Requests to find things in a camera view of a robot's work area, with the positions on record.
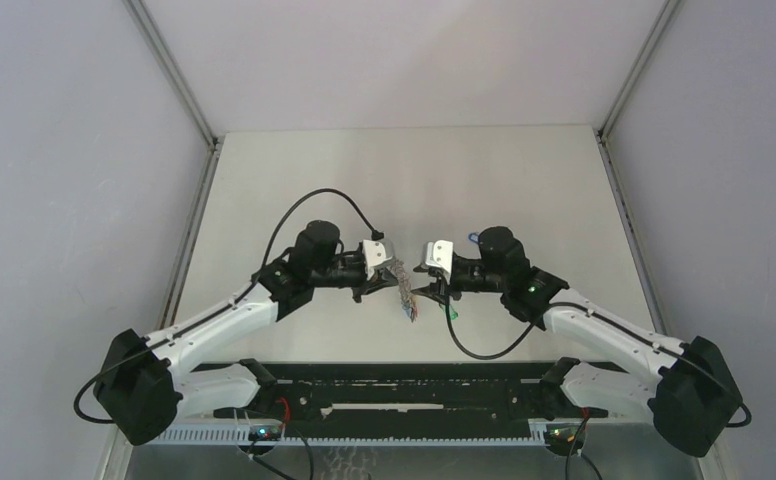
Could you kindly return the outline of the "large keyring with key tags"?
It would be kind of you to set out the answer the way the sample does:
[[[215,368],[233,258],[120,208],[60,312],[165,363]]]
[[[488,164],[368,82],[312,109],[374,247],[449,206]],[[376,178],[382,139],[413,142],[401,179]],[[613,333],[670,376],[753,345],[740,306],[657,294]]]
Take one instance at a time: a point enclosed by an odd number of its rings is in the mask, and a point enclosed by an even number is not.
[[[404,262],[400,259],[394,259],[389,265],[389,271],[397,280],[401,307],[408,319],[414,323],[418,317],[418,306],[416,297],[412,293],[411,278]]]

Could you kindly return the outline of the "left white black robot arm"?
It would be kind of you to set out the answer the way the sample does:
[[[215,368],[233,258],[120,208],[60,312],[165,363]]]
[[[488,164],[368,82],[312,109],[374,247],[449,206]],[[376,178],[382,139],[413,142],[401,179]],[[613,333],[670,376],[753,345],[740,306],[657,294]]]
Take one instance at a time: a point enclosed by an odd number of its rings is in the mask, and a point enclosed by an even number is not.
[[[355,302],[397,285],[389,266],[393,244],[382,234],[340,251],[340,230],[315,220],[293,246],[260,267],[247,288],[179,324],[140,335],[115,336],[93,394],[133,446],[144,445],[177,419],[223,408],[243,408],[254,417],[269,414],[277,394],[254,363],[200,370],[210,356],[247,335],[277,323],[313,299],[319,288],[348,288]]]

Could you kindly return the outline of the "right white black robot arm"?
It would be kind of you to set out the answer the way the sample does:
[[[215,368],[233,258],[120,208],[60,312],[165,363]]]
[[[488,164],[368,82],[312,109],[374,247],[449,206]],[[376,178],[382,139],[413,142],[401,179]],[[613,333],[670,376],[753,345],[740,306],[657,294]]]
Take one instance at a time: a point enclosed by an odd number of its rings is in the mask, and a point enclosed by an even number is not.
[[[477,236],[476,259],[457,254],[452,242],[426,244],[416,270],[432,278],[418,289],[449,308],[462,294],[494,293],[528,330],[577,342],[614,364],[608,370],[560,358],[541,378],[537,402],[543,418],[575,408],[604,411],[652,425],[680,452],[703,458],[722,432],[752,420],[716,344],[697,336],[686,342],[639,327],[599,307],[565,280],[533,265],[505,226]]]

